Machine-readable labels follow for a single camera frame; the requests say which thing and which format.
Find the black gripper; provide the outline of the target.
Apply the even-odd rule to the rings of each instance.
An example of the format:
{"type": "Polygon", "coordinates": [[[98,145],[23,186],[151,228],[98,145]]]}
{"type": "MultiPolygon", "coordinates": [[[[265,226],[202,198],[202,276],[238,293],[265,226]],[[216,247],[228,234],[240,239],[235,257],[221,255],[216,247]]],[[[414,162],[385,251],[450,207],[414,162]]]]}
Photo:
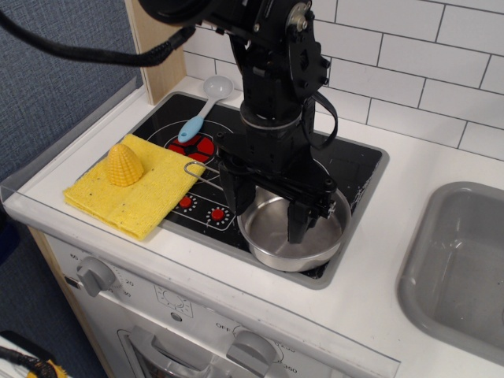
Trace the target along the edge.
{"type": "Polygon", "coordinates": [[[242,133],[217,133],[220,184],[229,209],[241,216],[255,200],[256,187],[277,194],[290,201],[288,242],[300,244],[317,217],[327,218],[335,210],[335,179],[312,155],[334,139],[330,134],[325,141],[316,141],[311,120],[281,128],[245,124],[242,133]]]}

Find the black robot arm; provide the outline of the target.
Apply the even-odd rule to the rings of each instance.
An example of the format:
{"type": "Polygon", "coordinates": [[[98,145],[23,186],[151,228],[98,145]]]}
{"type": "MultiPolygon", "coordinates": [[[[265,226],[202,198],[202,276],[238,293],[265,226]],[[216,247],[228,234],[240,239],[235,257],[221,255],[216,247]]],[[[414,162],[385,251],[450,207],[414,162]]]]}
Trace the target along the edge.
{"type": "Polygon", "coordinates": [[[300,243],[335,208],[337,185],[313,159],[332,137],[313,141],[316,105],[329,61],[314,37],[308,1],[144,1],[142,8],[177,27],[211,24],[228,36],[243,79],[243,130],[215,136],[220,183],[230,210],[241,215],[258,188],[288,201],[287,238],[300,243]]]}

